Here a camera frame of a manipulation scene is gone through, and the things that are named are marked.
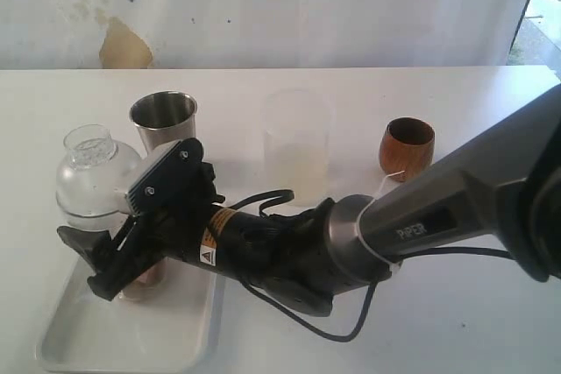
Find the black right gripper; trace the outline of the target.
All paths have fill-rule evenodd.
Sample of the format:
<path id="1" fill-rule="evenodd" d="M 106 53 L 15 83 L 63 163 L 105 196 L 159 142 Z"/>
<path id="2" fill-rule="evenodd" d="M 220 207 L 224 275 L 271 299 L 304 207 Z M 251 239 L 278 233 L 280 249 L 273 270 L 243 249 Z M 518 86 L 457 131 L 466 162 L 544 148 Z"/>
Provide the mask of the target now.
<path id="1" fill-rule="evenodd" d="M 201 163 L 182 189 L 151 212 L 129 215 L 115 236 L 108 230 L 58 227 L 61 241 L 94 272 L 87 279 L 91 292 L 112 301 L 164 258 L 227 276 L 228 256 L 221 247 L 214 247 L 214 264 L 201 256 L 203 246 L 217 241 L 210 219 L 224 209 L 215 178 L 213 165 Z"/>

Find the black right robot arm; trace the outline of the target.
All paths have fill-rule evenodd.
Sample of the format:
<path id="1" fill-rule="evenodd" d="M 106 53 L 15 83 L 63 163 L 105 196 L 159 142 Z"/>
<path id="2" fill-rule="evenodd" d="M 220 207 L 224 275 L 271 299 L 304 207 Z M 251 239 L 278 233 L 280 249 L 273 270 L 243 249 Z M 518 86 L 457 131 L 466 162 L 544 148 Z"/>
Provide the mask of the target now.
<path id="1" fill-rule="evenodd" d="M 486 234 L 534 280 L 560 273 L 560 90 L 551 88 L 372 200 L 326 199 L 298 215 L 227 208 L 196 139 L 174 141 L 126 181 L 117 234 L 58 228 L 112 300 L 172 258 L 244 281 L 287 307 L 326 316 L 340 293 L 388 279 L 416 254 Z"/>

